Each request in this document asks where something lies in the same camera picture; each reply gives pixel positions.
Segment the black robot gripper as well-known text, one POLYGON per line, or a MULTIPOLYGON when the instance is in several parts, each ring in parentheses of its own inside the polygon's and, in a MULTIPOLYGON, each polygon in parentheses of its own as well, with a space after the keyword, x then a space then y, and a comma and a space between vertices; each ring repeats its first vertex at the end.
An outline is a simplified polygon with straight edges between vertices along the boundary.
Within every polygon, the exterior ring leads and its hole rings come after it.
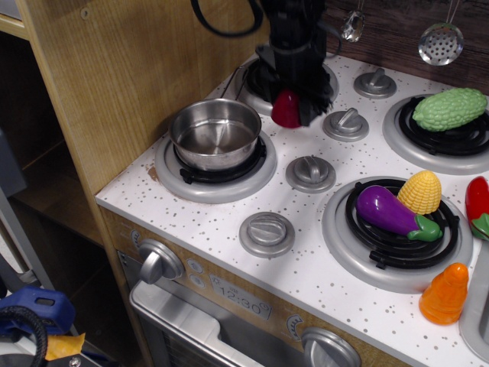
POLYGON ((254 69, 254 92, 275 102, 283 89, 291 89, 300 98, 300 125, 326 113, 333 100, 331 77, 324 69, 327 53, 325 40, 291 50, 272 45, 257 46, 258 65, 254 69))

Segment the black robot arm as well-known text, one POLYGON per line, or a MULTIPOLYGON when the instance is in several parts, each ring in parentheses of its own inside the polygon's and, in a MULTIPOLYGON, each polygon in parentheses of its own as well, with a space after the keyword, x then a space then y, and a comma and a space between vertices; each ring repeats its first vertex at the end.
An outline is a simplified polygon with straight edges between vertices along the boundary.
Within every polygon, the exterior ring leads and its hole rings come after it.
POLYGON ((284 128, 306 127, 331 105, 331 77, 324 69, 328 27, 324 1, 262 1, 270 23, 269 43, 257 47, 258 65, 249 85, 272 105, 284 128))

